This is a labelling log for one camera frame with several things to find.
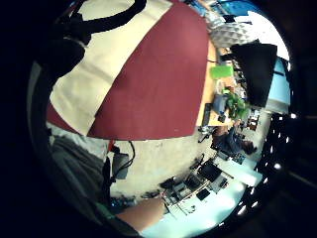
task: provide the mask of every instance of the green plant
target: green plant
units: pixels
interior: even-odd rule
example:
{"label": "green plant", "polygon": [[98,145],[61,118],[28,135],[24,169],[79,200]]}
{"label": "green plant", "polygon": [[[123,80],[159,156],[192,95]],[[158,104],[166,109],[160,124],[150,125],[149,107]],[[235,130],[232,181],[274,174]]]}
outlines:
{"label": "green plant", "polygon": [[226,108],[229,109],[229,117],[234,120],[246,117],[250,108],[249,104],[237,93],[229,92],[227,96]]}

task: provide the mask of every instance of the black monitor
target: black monitor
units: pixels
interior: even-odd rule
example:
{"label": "black monitor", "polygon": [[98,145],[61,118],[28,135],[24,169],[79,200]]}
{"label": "black monitor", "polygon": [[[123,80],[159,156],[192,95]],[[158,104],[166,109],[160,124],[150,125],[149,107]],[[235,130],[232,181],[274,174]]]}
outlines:
{"label": "black monitor", "polygon": [[221,172],[222,171],[218,167],[213,165],[211,162],[206,162],[198,170],[198,173],[202,177],[204,177],[210,181],[214,181],[220,175]]}
{"label": "black monitor", "polygon": [[198,197],[199,200],[203,200],[205,199],[208,195],[210,194],[210,192],[204,188],[201,191],[199,191],[196,196]]}

